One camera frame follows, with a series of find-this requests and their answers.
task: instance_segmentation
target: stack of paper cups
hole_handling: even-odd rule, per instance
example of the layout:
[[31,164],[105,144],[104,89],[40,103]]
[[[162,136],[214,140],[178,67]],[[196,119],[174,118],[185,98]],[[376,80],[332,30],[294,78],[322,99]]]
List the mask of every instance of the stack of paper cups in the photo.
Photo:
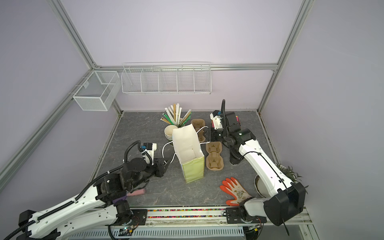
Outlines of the stack of paper cups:
[[165,129],[164,129],[164,134],[166,135],[166,138],[169,140],[169,141],[172,141],[172,131],[173,129],[176,129],[178,128],[177,126],[175,125],[168,125]]

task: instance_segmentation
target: glove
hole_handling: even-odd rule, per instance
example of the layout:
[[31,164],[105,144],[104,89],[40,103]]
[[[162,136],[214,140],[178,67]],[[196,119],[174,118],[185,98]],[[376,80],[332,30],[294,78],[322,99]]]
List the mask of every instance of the glove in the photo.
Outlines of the glove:
[[220,189],[235,198],[225,202],[229,206],[239,206],[239,203],[252,197],[234,177],[231,177],[231,179],[226,178],[222,183],[223,185],[220,186]]

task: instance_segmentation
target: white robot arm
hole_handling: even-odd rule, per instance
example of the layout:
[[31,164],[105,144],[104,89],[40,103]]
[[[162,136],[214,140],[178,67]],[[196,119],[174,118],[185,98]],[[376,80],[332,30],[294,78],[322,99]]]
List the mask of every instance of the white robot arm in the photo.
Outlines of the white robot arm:
[[[250,198],[240,203],[237,213],[245,223],[268,217],[275,225],[284,224],[303,211],[305,188],[293,183],[265,154],[255,136],[248,129],[241,129],[234,112],[225,113],[225,100],[221,111],[211,114],[213,127],[207,132],[209,141],[221,141],[230,150],[230,162],[239,164],[246,159],[265,184],[269,197]],[[127,161],[129,150],[138,145],[143,158]],[[147,184],[153,176],[162,177],[170,159],[153,159],[156,144],[140,141],[132,143],[124,154],[124,163],[90,182],[80,194],[49,209],[35,212],[27,210],[20,214],[19,226],[4,240],[10,240],[18,232],[24,233],[17,240],[61,240],[77,232],[100,225],[125,225],[131,232],[134,226],[144,224],[147,210],[133,212],[123,197]]]
[[301,183],[293,183],[265,154],[255,136],[248,129],[241,129],[234,112],[225,112],[225,100],[222,108],[211,115],[213,126],[207,132],[209,141],[220,141],[229,148],[230,163],[239,164],[246,159],[264,183],[269,196],[264,199],[248,199],[240,203],[241,219],[249,222],[255,217],[268,217],[280,226],[299,214],[304,208],[305,188]]
[[[129,150],[138,145],[142,158],[127,160]],[[19,228],[8,235],[10,240],[20,231],[24,233],[17,240],[61,240],[77,232],[101,225],[125,225],[131,232],[142,223],[146,209],[132,211],[122,198],[126,192],[133,192],[146,185],[153,176],[162,177],[169,164],[169,158],[153,159],[156,144],[140,141],[131,144],[123,164],[101,174],[92,180],[78,195],[46,210],[24,211],[19,217]]]

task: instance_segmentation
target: mesh basket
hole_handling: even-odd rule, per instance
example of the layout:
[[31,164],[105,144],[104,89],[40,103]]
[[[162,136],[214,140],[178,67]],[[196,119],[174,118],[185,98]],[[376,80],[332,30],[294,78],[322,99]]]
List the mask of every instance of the mesh basket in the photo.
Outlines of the mesh basket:
[[124,67],[122,91],[126,94],[210,94],[210,65]]
[[116,71],[93,71],[73,95],[84,111],[108,111],[120,90]]

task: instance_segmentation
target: table surface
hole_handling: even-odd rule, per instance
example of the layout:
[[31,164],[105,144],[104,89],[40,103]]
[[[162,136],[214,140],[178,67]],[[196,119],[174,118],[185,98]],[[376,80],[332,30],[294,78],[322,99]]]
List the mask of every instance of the table surface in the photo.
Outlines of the table surface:
[[[209,114],[210,112],[192,112],[191,119],[202,118],[205,120],[205,124],[210,126]],[[257,113],[254,111],[237,111],[236,115],[239,117],[242,128],[248,128],[252,131],[265,153],[271,158],[271,151]],[[157,143],[155,158],[162,157],[161,150],[169,140],[164,135],[164,128],[167,124],[160,121],[161,117],[162,112],[125,112],[100,165],[98,174],[121,165],[126,148],[136,140],[140,140],[142,143]],[[202,151],[205,156],[208,156],[204,145],[202,145]],[[173,154],[173,147],[168,144],[164,149],[164,156],[172,157]],[[224,160],[222,170],[212,171],[205,167],[204,177],[188,184],[185,182],[176,156],[162,178],[153,177],[150,179],[145,187],[146,193],[144,195],[127,197],[129,205],[131,207],[226,205],[225,201],[233,198],[221,191],[219,187],[227,177],[236,178],[251,196],[261,198],[254,185],[256,172],[247,160],[243,160],[237,166],[231,165],[229,150],[224,146],[220,155]],[[133,148],[128,154],[128,159],[140,156],[137,148]]]

